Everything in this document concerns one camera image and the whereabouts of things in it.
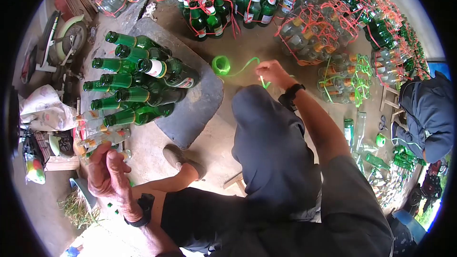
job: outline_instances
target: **wrist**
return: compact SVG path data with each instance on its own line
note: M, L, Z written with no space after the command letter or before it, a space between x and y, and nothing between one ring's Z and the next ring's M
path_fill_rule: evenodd
M281 80L281 82L279 83L279 87L283 90L287 90L296 83L298 82L294 78L287 76L284 77L283 80Z
M121 207L124 218L129 222L136 222L143 217L143 210L136 200L129 201Z

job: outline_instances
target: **black watch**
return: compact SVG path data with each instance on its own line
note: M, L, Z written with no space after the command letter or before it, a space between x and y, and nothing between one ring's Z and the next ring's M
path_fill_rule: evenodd
M141 197L137 199L137 203L143 210L143 217L135 222L129 222L124 218L125 222L134 227L145 226L146 224L151 222L151 211L152 205L154 204L154 199L155 197L150 193L142 193Z
M282 94L279 98L278 101L288 110L295 112L297 108L293 104L293 100L295 99L295 93L299 91L300 89L306 89L303 84L296 83L290 88L286 90L284 94Z

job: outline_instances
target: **gray stone slab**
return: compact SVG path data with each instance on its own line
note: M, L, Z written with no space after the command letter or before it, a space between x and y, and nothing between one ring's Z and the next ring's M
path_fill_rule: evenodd
M205 60L150 18L138 20L129 35L146 35L167 46L174 57L200 73L200 82L189 89L186 98L176 104L173 113L155 121L178 147L182 150L189 148L221 105L224 96L222 81Z

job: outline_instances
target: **person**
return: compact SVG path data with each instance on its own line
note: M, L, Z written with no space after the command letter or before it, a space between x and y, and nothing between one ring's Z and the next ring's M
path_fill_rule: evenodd
M284 90L296 88L277 60L255 71ZM151 220L139 228L152 256L182 256L179 247L214 257L389 256L390 227L343 133L303 88L294 94L303 120L259 85L233 97L232 155L243 167L246 198L188 188L205 168L174 146L163 153L178 174L130 188L129 166L109 143L100 145L90 157L89 190L116 202L127 222L144 218L135 199L154 196ZM305 126L319 165L304 141ZM321 223L309 222L319 192Z
M394 145L398 142L428 163L442 159L454 145L451 81L439 71L430 80L415 78L402 85L398 103L406 112L409 131L394 121L391 124Z

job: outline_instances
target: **dry grass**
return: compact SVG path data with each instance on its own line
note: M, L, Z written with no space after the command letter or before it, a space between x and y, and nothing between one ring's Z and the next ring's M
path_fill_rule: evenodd
M100 216L100 208L95 207L92 211L89 210L89 205L86 202L81 190L78 187L73 188L73 192L69 194L64 201L58 201L60 209L64 211L65 216L70 220L71 224L77 229L85 226L89 227L92 223L97 223Z

